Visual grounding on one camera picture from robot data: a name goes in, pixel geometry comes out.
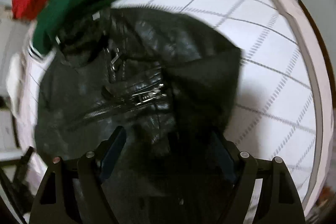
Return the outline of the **black leather jacket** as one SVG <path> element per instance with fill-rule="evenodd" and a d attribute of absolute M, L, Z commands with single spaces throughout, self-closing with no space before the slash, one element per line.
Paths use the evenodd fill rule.
<path fill-rule="evenodd" d="M 120 223 L 218 223 L 236 178 L 225 149 L 241 51 L 185 14 L 104 9 L 67 20 L 39 89 L 37 153 L 76 159 L 118 126 L 102 186 Z"/>

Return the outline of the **white checked bed sheet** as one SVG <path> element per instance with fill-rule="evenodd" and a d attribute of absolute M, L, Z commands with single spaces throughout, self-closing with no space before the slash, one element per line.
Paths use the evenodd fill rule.
<path fill-rule="evenodd" d="M 116 7 L 155 7 L 204 21 L 242 49 L 238 98 L 226 137 L 262 159 L 286 162 L 305 214 L 315 209 L 325 183 L 333 126 L 317 123 L 331 113 L 329 97 L 319 106 L 309 57 L 319 46 L 313 32 L 304 40 L 294 19 L 305 20 L 294 0 L 119 0 Z"/>

